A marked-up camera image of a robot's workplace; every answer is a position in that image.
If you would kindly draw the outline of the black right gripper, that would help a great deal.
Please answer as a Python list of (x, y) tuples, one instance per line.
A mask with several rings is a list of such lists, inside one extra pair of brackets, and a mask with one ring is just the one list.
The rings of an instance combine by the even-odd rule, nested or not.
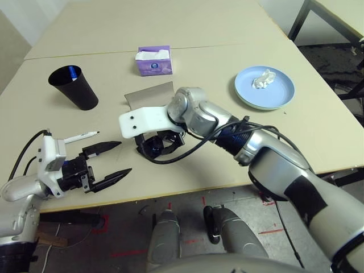
[[(179, 147), (185, 145), (185, 133), (177, 133), (171, 130), (159, 131), (158, 137), (162, 140), (162, 151), (175, 151)], [(144, 150), (144, 135), (139, 134), (135, 137), (136, 150), (142, 154), (149, 162), (175, 162), (176, 158), (168, 155), (162, 155), (160, 152), (145, 151)]]

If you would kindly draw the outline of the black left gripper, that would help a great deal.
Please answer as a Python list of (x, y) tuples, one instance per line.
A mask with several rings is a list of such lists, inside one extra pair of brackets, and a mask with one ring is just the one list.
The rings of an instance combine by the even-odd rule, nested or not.
[(82, 188), (85, 193), (102, 191), (127, 176), (132, 168), (117, 171), (105, 176), (102, 181), (95, 181), (91, 166), (87, 165), (86, 159), (95, 157), (109, 151), (122, 144), (120, 141), (99, 142), (82, 148), (82, 153), (78, 157), (64, 162), (61, 172), (62, 177), (59, 178), (59, 187), (63, 192), (76, 188)]

